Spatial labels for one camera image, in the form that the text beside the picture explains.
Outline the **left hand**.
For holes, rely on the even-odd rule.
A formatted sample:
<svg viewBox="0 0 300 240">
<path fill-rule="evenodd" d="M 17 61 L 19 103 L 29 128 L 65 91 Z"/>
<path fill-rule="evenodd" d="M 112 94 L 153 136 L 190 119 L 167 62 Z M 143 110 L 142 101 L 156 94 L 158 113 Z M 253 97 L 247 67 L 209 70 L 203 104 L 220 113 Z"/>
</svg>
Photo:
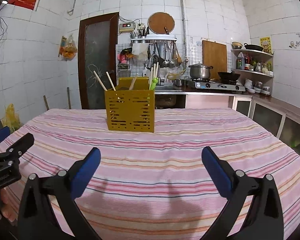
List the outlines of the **left hand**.
<svg viewBox="0 0 300 240">
<path fill-rule="evenodd" d="M 17 219 L 17 214 L 10 205 L 8 194 L 5 188 L 0 190 L 0 200 L 2 202 L 1 212 L 11 223 Z"/>
</svg>

